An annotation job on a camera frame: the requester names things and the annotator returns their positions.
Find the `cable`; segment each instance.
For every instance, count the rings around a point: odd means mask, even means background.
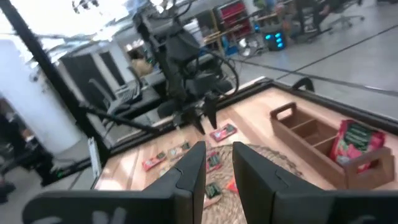
[[[196,48],[196,49],[198,49],[198,50],[204,50],[206,53],[209,53],[209,54],[211,54],[212,56],[214,56],[214,57],[216,57],[216,58],[218,58],[218,59],[220,59],[222,62],[224,62],[231,70],[232,70],[232,72],[233,72],[233,74],[234,74],[234,76],[235,76],[235,80],[236,80],[236,87],[235,87],[235,90],[230,94],[230,95],[225,95],[225,93],[222,93],[222,91],[219,91],[224,97],[230,97],[230,96],[233,96],[233,95],[235,95],[235,93],[237,93],[238,92],[238,90],[239,90],[239,75],[238,75],[238,73],[236,72],[236,70],[234,69],[234,67],[228,62],[228,59],[225,59],[224,57],[222,57],[222,56],[219,56],[218,54],[216,54],[216,53],[214,53],[214,52],[212,52],[211,50],[208,50],[208,49],[206,49],[206,48],[201,48],[201,47],[198,47],[196,44],[193,44],[193,43],[191,43],[189,40],[187,40],[187,39],[185,39],[182,35],[178,35],[179,37],[180,37],[180,39],[182,40],[182,41],[184,41],[186,44],[188,44],[189,46],[191,46],[191,47],[193,47],[193,48]]]
[[[190,0],[190,1],[189,1],[189,4],[188,4],[188,7],[187,7],[183,12],[181,12],[181,13],[178,14],[178,15],[176,15],[176,17],[180,17],[180,16],[184,15],[185,13],[187,13],[187,12],[191,9],[192,2],[193,2],[193,0]]]

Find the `wooden tray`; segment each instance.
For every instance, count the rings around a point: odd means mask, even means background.
[[[291,114],[278,118],[288,110]],[[373,189],[394,180],[391,149],[384,147],[339,165],[328,157],[338,130],[300,111],[294,102],[272,110],[270,116],[274,134],[337,189]],[[358,166],[368,162],[370,168],[357,173]]]

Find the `wooden tabletop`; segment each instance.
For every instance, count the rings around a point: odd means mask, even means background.
[[[269,113],[275,108],[289,102],[296,102],[298,107],[308,114],[321,119],[330,126],[338,129],[342,119],[347,117],[328,110],[322,106],[308,102],[282,90],[271,88],[246,100],[240,101],[217,113],[218,126],[227,123],[235,125],[238,133],[221,142],[209,138],[213,128],[207,119],[203,120],[203,127],[207,133],[202,136],[194,127],[188,126],[180,131],[172,131],[157,139],[135,147],[130,151],[111,158],[104,167],[95,189],[97,190],[142,190],[159,177],[161,168],[167,166],[167,161],[145,172],[142,162],[154,157],[161,151],[182,144],[184,141],[194,145],[204,140],[208,147],[231,144],[234,141],[250,143],[260,146],[269,146],[271,149],[286,155],[303,172],[304,179],[323,188],[333,189],[316,170],[310,167],[303,159],[297,156],[290,148],[274,136],[269,120]],[[392,149],[395,157],[398,156],[398,137],[387,134],[386,146]],[[378,189],[398,189],[396,181],[379,187]]]

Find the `floor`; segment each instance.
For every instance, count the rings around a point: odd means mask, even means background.
[[[350,29],[337,27],[332,35],[323,34],[312,44],[293,45],[281,52],[269,52],[261,57],[236,64],[241,74],[241,83],[258,76],[279,78],[280,82],[293,84],[303,75],[313,76],[315,91],[331,99],[357,106],[362,109],[398,119],[398,5],[376,4],[374,0],[364,1],[361,7],[353,7],[347,14],[362,14],[365,21],[354,22]],[[324,21],[336,18],[331,15]],[[337,80],[328,82],[325,79]],[[356,85],[338,85],[354,83]],[[383,93],[364,90],[359,86],[371,86],[389,90]],[[88,156],[86,139],[59,158],[83,158]],[[21,223],[24,204],[32,197],[46,190],[83,190],[93,183],[91,169],[63,179],[44,189],[34,173],[16,169],[6,176],[15,183],[17,190],[9,202],[0,205],[1,223]]]

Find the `small card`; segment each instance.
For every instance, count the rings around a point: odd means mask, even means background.
[[[216,142],[220,142],[236,132],[238,132],[238,130],[232,124],[227,124],[226,126],[223,126],[222,128],[210,133],[210,137]]]
[[[209,207],[210,205],[214,205],[221,199],[221,196],[222,196],[221,189],[215,182],[206,185],[203,208]]]
[[[236,181],[235,181],[235,177],[233,177],[228,184],[226,185],[226,188],[232,192],[237,193],[238,192],[238,188],[236,187]]]
[[[145,171],[150,170],[157,164],[161,163],[166,159],[166,154],[164,152],[159,153],[153,158],[148,159],[147,161],[142,162],[142,166],[144,167]]]
[[[209,173],[213,170],[221,168],[221,158],[219,152],[212,152],[206,158],[206,172]]]
[[[167,151],[167,157],[170,158],[170,161],[174,161],[179,157],[183,156],[190,149],[189,143],[185,142],[180,146],[173,147]]]

